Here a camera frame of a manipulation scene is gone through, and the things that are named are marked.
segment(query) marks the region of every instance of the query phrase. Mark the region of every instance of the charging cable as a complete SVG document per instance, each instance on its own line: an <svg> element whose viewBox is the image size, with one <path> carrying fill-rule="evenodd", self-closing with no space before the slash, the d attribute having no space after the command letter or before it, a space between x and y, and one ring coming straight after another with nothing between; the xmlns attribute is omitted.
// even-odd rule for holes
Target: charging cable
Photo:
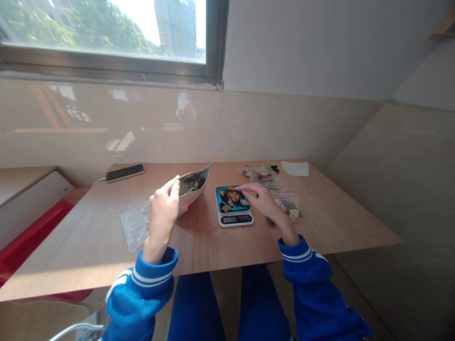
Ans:
<svg viewBox="0 0 455 341"><path fill-rule="evenodd" d="M69 332L72 332L72 331L74 331L76 329L80 329L80 328L85 328L85 329L94 330L94 331L100 331L100 330L106 329L107 326L105 326L103 324L91 324L91 323L86 323L86 322L76 323L76 324L73 324L72 326L69 326L68 328L62 330L56 336L51 338L49 341L57 341L59 338L68 334Z"/></svg>
<svg viewBox="0 0 455 341"><path fill-rule="evenodd" d="M99 181L104 181L104 180L106 180L106 177L104 177L104 178L99 178L98 180L96 180L96 181L93 183L92 187L95 186L95 184L96 184L97 182L99 182Z"/></svg>

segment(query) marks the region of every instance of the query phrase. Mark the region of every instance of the clear plastic bag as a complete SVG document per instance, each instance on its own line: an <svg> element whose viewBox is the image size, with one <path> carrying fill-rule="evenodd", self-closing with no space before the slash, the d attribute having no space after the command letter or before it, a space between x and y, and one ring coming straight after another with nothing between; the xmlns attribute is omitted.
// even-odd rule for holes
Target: clear plastic bag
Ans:
<svg viewBox="0 0 455 341"><path fill-rule="evenodd" d="M281 180L281 177L274 177L270 180L266 180L264 182L259 182L259 184L268 189L269 191L276 191L276 192L288 192L288 184L286 181Z"/></svg>
<svg viewBox="0 0 455 341"><path fill-rule="evenodd" d="M144 243L148 236L148 224L150 222L150 201L144 202L141 206L120 215L125 237L127 239L128 251L130 254Z"/></svg>
<svg viewBox="0 0 455 341"><path fill-rule="evenodd" d="M302 212L300 211L300 202L296 192L270 193L281 211L284 212L293 223L300 224L302 222ZM267 218L267 222L270 225L276 225L270 218Z"/></svg>
<svg viewBox="0 0 455 341"><path fill-rule="evenodd" d="M259 182L270 179L276 175L275 171L270 165L265 166L250 166L237 170L240 174L243 174L250 178L251 182Z"/></svg>

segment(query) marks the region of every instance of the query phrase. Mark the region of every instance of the wall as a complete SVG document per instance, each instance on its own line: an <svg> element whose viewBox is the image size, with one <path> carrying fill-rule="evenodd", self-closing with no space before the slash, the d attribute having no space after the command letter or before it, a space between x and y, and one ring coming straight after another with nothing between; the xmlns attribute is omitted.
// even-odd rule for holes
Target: wall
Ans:
<svg viewBox="0 0 455 341"><path fill-rule="evenodd" d="M455 113L386 104L325 173L406 240L336 259L398 340L453 340Z"/></svg>
<svg viewBox="0 0 455 341"><path fill-rule="evenodd" d="M307 157L322 168L382 106L5 79L0 103L0 168L57 165L81 186L91 186L114 163Z"/></svg>
<svg viewBox="0 0 455 341"><path fill-rule="evenodd" d="M391 99L453 0L230 0L224 89Z"/></svg>
<svg viewBox="0 0 455 341"><path fill-rule="evenodd" d="M455 110L455 39L446 39L395 92L396 100Z"/></svg>

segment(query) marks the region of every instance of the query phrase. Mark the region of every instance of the blue pants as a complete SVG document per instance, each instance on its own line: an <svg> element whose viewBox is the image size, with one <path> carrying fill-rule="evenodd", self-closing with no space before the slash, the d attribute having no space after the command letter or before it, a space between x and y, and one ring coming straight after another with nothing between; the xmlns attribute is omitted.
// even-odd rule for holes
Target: blue pants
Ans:
<svg viewBox="0 0 455 341"><path fill-rule="evenodd" d="M238 340L290 339L289 321L267 267L243 267ZM226 340L208 272L179 277L167 340Z"/></svg>

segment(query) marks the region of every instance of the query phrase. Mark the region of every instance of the blue tracksuit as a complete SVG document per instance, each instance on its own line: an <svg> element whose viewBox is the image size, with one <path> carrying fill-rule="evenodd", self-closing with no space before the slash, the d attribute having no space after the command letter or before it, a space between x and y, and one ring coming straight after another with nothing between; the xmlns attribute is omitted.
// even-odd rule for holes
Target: blue tracksuit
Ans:
<svg viewBox="0 0 455 341"><path fill-rule="evenodd" d="M278 246L283 254L284 275L294 287L294 309L298 337L306 340L362 340L372 335L365 320L346 307L343 296L330 282L332 268L327 260L300 244ZM155 314L172 296L172 276L178 252L168 248L162 264L143 261L140 252L134 268L125 270L106 297L112 318L104 341L151 341ZM239 341L289 341L285 317L272 279L265 265L242 268L242 298ZM168 341L225 340L209 273L180 276L173 304Z"/></svg>

